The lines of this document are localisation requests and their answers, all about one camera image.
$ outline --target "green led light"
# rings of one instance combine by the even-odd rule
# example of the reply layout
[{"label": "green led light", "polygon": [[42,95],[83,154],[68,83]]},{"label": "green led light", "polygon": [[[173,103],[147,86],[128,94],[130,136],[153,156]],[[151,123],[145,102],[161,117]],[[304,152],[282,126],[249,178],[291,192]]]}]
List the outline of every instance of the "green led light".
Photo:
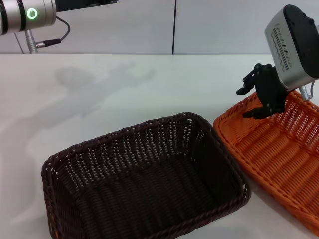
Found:
[{"label": "green led light", "polygon": [[38,11],[35,10],[34,8],[30,8],[27,12],[26,15],[29,19],[36,19],[38,16]]}]

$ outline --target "woven texture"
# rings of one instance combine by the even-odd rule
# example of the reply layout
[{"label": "woven texture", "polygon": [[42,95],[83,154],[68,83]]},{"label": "woven texture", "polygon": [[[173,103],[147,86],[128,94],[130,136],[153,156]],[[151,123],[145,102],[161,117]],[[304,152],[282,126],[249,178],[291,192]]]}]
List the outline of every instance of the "woven texture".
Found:
[{"label": "woven texture", "polygon": [[242,117],[260,106],[254,93],[218,117],[214,128],[245,171],[319,236],[319,107],[291,92],[284,113]]},{"label": "woven texture", "polygon": [[193,113],[75,145],[46,161],[42,180],[54,239],[175,238],[251,194],[212,126]]}]

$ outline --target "orange wicker basket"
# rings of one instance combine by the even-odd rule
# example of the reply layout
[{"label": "orange wicker basket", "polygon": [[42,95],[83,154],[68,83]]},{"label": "orange wicker basket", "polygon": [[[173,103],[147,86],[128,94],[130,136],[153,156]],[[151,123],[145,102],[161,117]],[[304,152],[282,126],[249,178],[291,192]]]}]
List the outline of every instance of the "orange wicker basket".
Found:
[{"label": "orange wicker basket", "polygon": [[242,117],[260,106],[253,93],[219,116],[214,128],[246,173],[319,236],[319,107],[291,92],[284,113]]}]

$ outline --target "vent slot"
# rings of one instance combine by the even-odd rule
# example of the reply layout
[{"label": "vent slot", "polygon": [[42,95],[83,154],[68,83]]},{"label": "vent slot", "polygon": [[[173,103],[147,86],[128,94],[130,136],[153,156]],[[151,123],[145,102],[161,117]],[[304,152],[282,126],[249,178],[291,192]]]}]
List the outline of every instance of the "vent slot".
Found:
[{"label": "vent slot", "polygon": [[276,27],[271,32],[271,38],[273,39],[274,48],[276,50],[276,54],[278,55],[282,71],[288,71],[292,67],[292,64],[285,40],[283,39],[278,25],[276,25]]}]

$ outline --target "white table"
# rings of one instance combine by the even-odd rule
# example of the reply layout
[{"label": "white table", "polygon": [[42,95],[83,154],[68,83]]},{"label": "white table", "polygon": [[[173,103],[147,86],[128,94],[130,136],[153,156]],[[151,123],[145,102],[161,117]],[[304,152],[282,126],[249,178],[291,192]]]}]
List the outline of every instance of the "white table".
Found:
[{"label": "white table", "polygon": [[[0,55],[0,237],[48,239],[41,167],[67,147],[191,111],[213,122],[270,55]],[[319,86],[313,102],[319,104]],[[314,239],[260,187],[183,239]]]}]

